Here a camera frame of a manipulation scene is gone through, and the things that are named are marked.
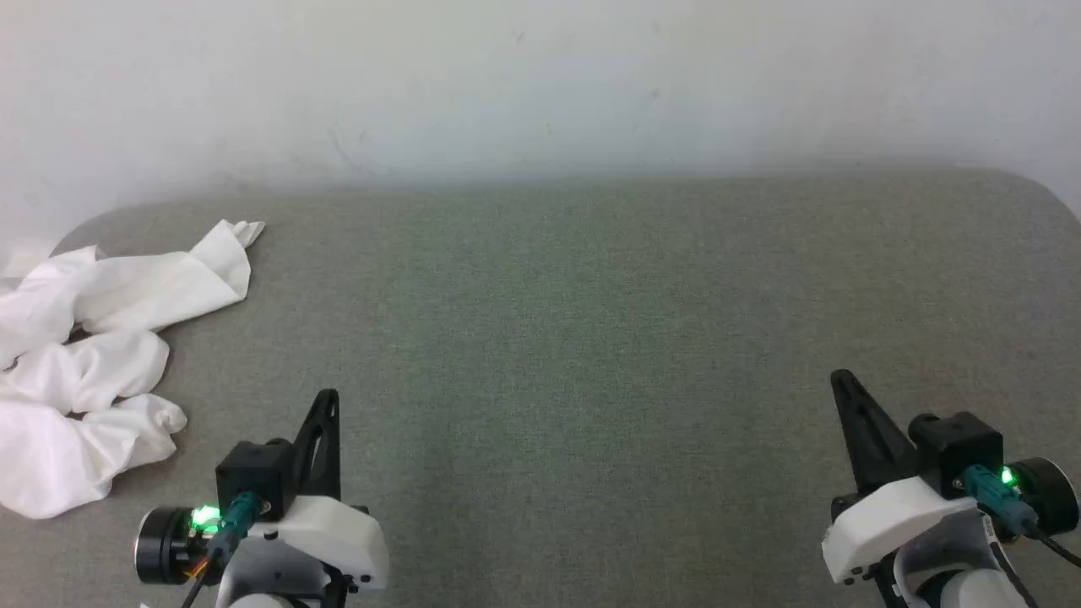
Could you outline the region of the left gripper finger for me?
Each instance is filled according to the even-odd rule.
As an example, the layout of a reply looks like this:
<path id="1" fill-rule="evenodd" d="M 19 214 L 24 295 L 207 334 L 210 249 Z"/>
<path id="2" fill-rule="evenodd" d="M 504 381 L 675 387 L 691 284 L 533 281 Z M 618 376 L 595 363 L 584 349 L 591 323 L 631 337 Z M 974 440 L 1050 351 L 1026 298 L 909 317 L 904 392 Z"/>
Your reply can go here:
<path id="1" fill-rule="evenodd" d="M 293 442 L 293 489 L 301 495 L 341 499 L 341 396 L 334 388 L 313 397 Z"/>

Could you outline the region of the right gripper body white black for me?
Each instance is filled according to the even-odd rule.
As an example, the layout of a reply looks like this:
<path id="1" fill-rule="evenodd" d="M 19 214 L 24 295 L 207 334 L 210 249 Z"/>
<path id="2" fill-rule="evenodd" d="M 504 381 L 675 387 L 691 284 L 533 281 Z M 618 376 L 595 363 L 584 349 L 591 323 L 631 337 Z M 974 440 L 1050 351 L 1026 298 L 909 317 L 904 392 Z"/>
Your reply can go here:
<path id="1" fill-rule="evenodd" d="M 872 581 L 885 608 L 1037 608 L 972 497 L 920 477 L 889 483 L 835 517 L 820 544 L 835 584 Z"/>

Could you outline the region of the white garment with grey stitching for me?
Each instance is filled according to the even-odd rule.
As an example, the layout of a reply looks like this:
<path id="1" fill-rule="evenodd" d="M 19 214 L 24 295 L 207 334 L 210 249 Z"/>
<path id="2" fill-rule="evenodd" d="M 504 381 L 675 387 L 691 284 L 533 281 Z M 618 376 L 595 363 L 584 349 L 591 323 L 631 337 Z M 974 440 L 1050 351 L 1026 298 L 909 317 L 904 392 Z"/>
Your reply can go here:
<path id="1" fill-rule="evenodd" d="M 160 331 L 246 299 L 263 230 L 221 220 L 192 249 L 143 257 L 81 247 L 0 295 L 0 507 L 55 517 L 175 453 L 187 417 L 154 393 Z"/>

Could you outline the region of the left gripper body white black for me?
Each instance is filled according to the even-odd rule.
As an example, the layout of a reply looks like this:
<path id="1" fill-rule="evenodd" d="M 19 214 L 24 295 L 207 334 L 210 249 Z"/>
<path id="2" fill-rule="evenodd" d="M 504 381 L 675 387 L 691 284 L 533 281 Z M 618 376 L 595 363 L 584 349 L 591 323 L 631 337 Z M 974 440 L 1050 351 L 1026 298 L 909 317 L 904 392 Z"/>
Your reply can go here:
<path id="1" fill-rule="evenodd" d="M 248 532 L 221 576 L 219 605 L 344 605 L 389 579 L 374 517 L 332 497 L 301 495 L 281 520 Z"/>

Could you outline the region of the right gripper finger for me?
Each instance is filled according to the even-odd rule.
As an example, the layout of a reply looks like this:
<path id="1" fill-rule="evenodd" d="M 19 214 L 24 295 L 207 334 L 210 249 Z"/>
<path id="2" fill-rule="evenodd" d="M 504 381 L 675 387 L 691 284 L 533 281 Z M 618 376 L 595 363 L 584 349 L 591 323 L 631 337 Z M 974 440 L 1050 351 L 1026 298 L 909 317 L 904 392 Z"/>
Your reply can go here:
<path id="1" fill-rule="evenodd" d="M 848 369 L 838 369 L 830 374 L 830 385 L 856 492 L 868 495 L 889 483 L 915 476 L 915 445 L 860 380 Z"/>

